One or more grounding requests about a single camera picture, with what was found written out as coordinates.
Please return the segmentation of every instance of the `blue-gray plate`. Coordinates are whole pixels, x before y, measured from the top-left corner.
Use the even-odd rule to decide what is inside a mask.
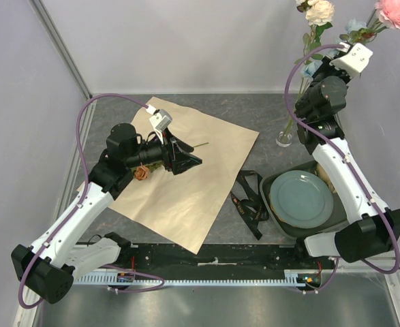
[[[278,218],[297,228],[316,228],[330,218],[333,195],[317,176],[291,170],[278,176],[269,194],[271,209]]]

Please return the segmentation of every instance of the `pink flower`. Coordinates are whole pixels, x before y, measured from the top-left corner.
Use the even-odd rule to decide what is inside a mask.
[[[380,22],[390,29],[400,29],[400,0],[380,0],[375,8]]]

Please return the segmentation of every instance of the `black strap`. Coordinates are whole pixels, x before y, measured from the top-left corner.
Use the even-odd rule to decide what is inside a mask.
[[[256,193],[249,185],[246,176],[257,175],[258,192]],[[243,221],[247,224],[249,230],[253,233],[255,238],[260,240],[262,238],[262,233],[258,229],[259,221],[268,220],[268,212],[260,196],[260,182],[262,177],[254,170],[241,170],[238,173],[236,182],[241,184],[248,199],[240,200],[233,192],[230,192],[233,204],[238,209],[239,215],[242,217]]]

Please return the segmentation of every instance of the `shiny gray floor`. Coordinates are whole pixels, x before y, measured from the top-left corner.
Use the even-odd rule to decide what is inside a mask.
[[[283,130],[287,123],[284,99],[281,94],[156,96],[260,132],[243,167],[255,170],[263,177],[311,160],[305,148],[299,144],[296,133],[294,133],[294,144],[289,148],[283,149],[275,143],[277,134]],[[136,98],[146,102],[151,96],[137,95]],[[91,168],[97,163],[99,154],[105,148],[105,141],[110,129],[117,123],[132,121],[138,109],[139,106],[124,99],[104,98],[98,100],[84,150],[88,167]],[[80,170],[76,187],[82,181],[83,174]],[[239,185],[235,185],[233,191],[236,196],[241,198],[245,195]],[[293,244],[291,240],[286,239],[280,233],[272,221],[261,223],[259,229],[264,236],[260,241],[257,241],[228,198],[222,206],[205,243]],[[164,237],[110,209],[106,209],[93,222],[80,240],[86,242],[94,234],[108,232],[117,232],[135,243],[169,243]]]
[[[395,327],[382,275],[336,275],[320,294],[282,287],[172,287],[115,295],[74,286],[55,305],[38,309],[33,327],[268,326]]]

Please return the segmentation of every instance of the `white wall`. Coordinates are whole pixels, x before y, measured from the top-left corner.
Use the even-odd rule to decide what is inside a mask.
[[[53,220],[83,102],[29,2],[0,0],[0,326],[18,306],[10,254]]]
[[[340,117],[362,171],[391,208],[400,208],[400,31],[383,32],[369,47],[374,56],[350,83]]]
[[[332,2],[342,27],[375,0]],[[93,93],[282,92],[308,30],[294,0],[44,4]]]

